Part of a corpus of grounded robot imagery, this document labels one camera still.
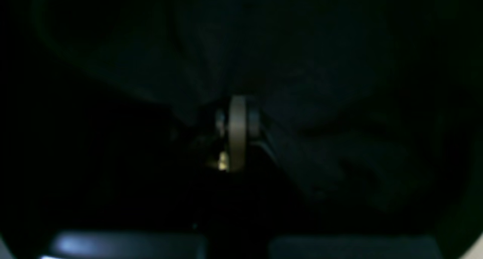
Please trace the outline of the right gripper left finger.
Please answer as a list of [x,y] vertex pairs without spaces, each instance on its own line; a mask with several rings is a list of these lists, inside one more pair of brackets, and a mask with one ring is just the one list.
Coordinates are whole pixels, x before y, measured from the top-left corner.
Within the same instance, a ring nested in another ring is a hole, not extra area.
[[206,166],[225,173],[241,173],[246,167],[248,105],[245,96],[233,96],[214,113],[216,142]]

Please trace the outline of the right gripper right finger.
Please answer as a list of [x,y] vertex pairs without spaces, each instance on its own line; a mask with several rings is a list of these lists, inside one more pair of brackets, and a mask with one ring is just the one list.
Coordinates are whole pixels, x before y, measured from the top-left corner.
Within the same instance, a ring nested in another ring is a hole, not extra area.
[[265,152],[274,165],[279,165],[276,152],[272,146],[272,139],[266,125],[263,113],[257,104],[247,105],[248,142],[252,147],[258,147]]

